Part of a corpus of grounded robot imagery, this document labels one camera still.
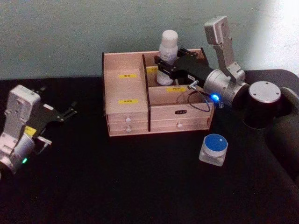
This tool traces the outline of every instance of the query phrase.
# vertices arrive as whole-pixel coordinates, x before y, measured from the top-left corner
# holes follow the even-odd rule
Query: blue lid
[[[219,134],[209,134],[205,139],[206,146],[216,152],[225,150],[228,147],[226,139]]]

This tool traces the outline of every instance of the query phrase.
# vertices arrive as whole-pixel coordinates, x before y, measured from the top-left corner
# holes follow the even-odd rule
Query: yellow label
[[[29,135],[30,137],[33,137],[33,135],[36,133],[36,129],[34,129],[32,127],[29,127],[29,126],[26,126],[25,127],[25,133],[27,135]]]
[[[138,104],[138,99],[120,99],[118,104]]]
[[[158,67],[155,66],[155,67],[147,67],[146,68],[146,72],[147,73],[152,73],[152,72],[157,72],[158,71]]]
[[[137,78],[137,74],[126,74],[126,75],[119,75],[118,78]]]
[[[186,87],[167,87],[167,92],[185,92]]]

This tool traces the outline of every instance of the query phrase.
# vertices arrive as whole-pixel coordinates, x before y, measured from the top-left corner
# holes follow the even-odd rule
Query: black table
[[[247,82],[268,80],[299,90],[283,70],[247,71]],[[107,135],[101,78],[0,82],[0,124],[17,84],[48,88],[43,102],[78,115],[50,126],[53,146],[30,157],[0,185],[1,223],[299,223],[299,189],[241,113],[217,109],[208,131],[128,137]],[[199,161],[205,135],[228,140],[224,165]]]

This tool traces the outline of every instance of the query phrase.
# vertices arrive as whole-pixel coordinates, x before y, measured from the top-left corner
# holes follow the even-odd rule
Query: drawer knob
[[[178,127],[178,128],[182,128],[183,125],[182,125],[181,123],[178,123],[178,124],[177,124],[177,127]]]
[[[126,121],[126,122],[130,122],[130,121],[131,121],[131,118],[130,118],[130,117],[127,117],[127,118],[125,119],[125,121]]]
[[[132,131],[131,126],[127,126],[126,132],[131,132],[131,131]]]

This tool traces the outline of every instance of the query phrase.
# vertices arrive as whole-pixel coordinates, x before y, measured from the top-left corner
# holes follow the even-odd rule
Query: green led light
[[[27,160],[28,160],[28,159],[27,159],[27,158],[25,158],[25,159],[23,160],[23,162],[22,162],[22,163],[23,163],[23,164],[25,164],[25,163],[27,162]]]

